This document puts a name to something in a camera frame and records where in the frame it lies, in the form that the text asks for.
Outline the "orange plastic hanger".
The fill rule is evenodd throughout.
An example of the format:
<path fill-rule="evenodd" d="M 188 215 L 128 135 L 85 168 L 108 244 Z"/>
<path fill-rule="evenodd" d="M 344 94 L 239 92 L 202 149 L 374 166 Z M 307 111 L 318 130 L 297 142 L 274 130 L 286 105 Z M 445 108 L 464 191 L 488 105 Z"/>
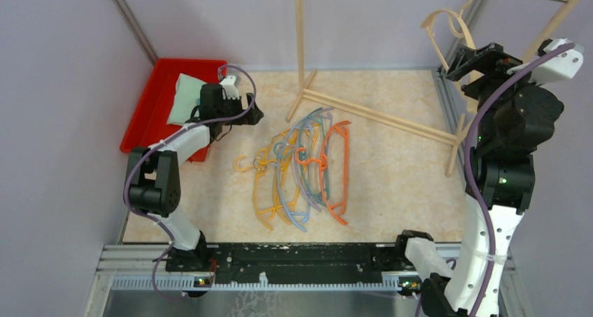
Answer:
<path fill-rule="evenodd" d="M 311 164 L 317 166 L 317 179 L 320 191 L 318 198 L 320 203 L 328 210 L 330 216 L 341 225 L 347 225 L 348 221 L 343 217 L 348 209 L 348 190 L 349 190 L 349 168 L 350 168 L 350 129 L 351 122 L 344 120 L 332 125 L 325 133 L 322 139 L 320 152 L 317 157 L 306 156 L 306 149 L 298 146 L 294 152 L 295 162 L 300 167 L 309 167 Z M 325 176 L 330 170 L 330 159 L 328 156 L 329 144 L 332 135 L 340 135 L 343 140 L 343 158 L 341 169 L 341 196 L 337 202 L 331 201 L 331 195 L 327 191 L 330 182 Z"/>

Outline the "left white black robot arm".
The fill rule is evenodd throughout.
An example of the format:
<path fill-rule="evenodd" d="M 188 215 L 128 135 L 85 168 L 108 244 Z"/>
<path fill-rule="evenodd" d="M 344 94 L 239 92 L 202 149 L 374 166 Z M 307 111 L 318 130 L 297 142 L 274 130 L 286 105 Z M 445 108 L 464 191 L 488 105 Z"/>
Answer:
<path fill-rule="evenodd" d="M 246 93 L 247 106 L 234 87 L 205 84 L 189 118 L 169 137 L 129 154 L 124 181 L 124 205 L 134 214 L 159 226 L 170 239 L 166 270 L 199 271 L 210 253 L 204 233 L 196 228 L 180 205 L 180 166 L 195 152 L 215 142 L 224 126 L 256 125 L 263 112 L 255 91 Z"/>

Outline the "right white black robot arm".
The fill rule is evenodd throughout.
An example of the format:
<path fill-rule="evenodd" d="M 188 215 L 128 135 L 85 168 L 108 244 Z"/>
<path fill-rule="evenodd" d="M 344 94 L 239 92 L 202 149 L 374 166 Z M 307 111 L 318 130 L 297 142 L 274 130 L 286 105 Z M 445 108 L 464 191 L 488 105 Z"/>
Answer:
<path fill-rule="evenodd" d="M 477 71 L 479 79 L 462 86 L 478 102 L 464 145 L 468 215 L 455 267 L 436 249 L 431 235 L 403 231 L 394 261 L 415 268 L 422 280 L 420 306 L 427 316 L 498 316 L 500 281 L 513 234 L 531 202 L 536 175 L 534 151 L 549 140 L 563 103 L 543 87 L 562 69 L 575 43 L 548 39 L 529 63 L 497 43 L 462 46 L 446 73 L 456 81 Z"/>

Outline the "beige plastic hanger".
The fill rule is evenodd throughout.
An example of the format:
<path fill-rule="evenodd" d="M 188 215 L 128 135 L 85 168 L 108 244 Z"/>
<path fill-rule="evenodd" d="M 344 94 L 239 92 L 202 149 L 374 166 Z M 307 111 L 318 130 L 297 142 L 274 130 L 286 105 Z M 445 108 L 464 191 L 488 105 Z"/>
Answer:
<path fill-rule="evenodd" d="M 475 42 L 471 35 L 470 29 L 465 22 L 463 15 L 473 3 L 474 0 L 467 0 L 464 4 L 461 5 L 459 10 L 454 11 L 449 8 L 441 8 L 438 10 L 433 11 L 432 13 L 428 14 L 426 18 L 420 24 L 420 28 L 423 29 L 433 48 L 436 52 L 437 58 L 439 59 L 441 66 L 444 70 L 451 69 L 452 62 L 448 62 L 445 58 L 445 55 L 441 52 L 438 43 L 436 42 L 435 33 L 434 33 L 434 25 L 437 21 L 437 17 L 439 15 L 445 15 L 447 17 L 448 29 L 450 33 L 456 38 L 457 41 L 460 41 L 462 46 L 468 46 L 471 48 L 475 48 Z M 467 83 L 472 83 L 474 80 L 477 80 L 481 75 L 479 75 L 476 71 L 470 71 L 469 79 Z M 457 91 L 463 95 L 461 90 L 462 82 L 461 79 L 452 80 L 454 87 Z M 478 109 L 478 102 L 475 99 L 465 97 L 465 104 L 466 104 L 466 111 L 469 113 L 477 113 Z"/>

